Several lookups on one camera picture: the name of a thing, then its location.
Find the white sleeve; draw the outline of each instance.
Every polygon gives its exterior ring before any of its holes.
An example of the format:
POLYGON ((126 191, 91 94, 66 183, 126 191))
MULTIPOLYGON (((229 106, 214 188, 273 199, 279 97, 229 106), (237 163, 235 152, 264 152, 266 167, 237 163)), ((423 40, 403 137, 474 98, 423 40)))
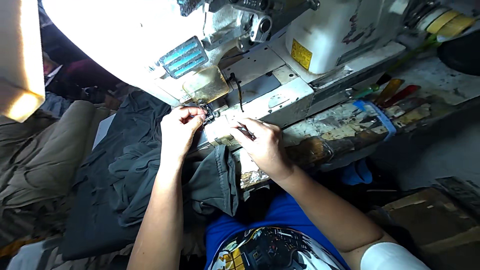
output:
POLYGON ((401 245, 385 242, 365 251, 360 270, 430 270, 422 261, 401 245))

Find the light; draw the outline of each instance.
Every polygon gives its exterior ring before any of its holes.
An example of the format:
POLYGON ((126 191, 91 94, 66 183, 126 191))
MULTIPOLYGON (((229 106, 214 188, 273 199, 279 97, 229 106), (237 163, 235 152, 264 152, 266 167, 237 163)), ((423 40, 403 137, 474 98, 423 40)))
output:
POLYGON ((0 113, 23 122, 45 100, 37 1, 2 2, 0 33, 0 113))
POLYGON ((33 93, 23 93, 5 114, 6 117, 17 122, 25 121, 35 110, 42 105, 43 98, 33 93))
POLYGON ((43 54, 40 41, 40 22, 38 18, 37 1, 21 0, 20 31, 22 36, 21 46, 23 68, 26 76, 26 89, 44 97, 43 54))

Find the yellow sticker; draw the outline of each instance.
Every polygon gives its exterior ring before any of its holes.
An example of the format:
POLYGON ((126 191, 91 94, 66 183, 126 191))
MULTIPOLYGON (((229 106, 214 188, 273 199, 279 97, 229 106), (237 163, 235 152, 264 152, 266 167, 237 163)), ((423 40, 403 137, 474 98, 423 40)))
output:
POLYGON ((310 61, 312 60, 312 52, 307 50, 298 41, 293 39, 292 43, 292 57, 306 70, 310 67, 310 61))

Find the forearm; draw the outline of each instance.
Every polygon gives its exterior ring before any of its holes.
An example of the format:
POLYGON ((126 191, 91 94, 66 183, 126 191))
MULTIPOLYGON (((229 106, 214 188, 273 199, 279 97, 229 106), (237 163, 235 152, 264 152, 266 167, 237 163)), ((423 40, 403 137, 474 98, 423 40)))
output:
POLYGON ((290 177, 276 182, 295 198, 312 223, 338 251, 350 252, 383 237, 378 225, 299 167, 294 167, 290 177))
POLYGON ((181 167, 181 161, 162 155, 128 269, 178 269, 183 234, 181 167))

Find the beige fabric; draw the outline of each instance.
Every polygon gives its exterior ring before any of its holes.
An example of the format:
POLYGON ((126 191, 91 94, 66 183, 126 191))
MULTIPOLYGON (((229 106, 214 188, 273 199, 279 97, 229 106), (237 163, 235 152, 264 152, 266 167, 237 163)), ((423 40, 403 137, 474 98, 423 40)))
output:
POLYGON ((42 131, 46 124, 34 125, 36 132, 25 131, 31 128, 25 123, 0 125, 0 155, 10 156, 8 161, 0 161, 2 207, 17 208, 67 195, 77 168, 91 151, 92 134, 107 115, 108 110, 97 110, 90 102, 79 100, 42 131))

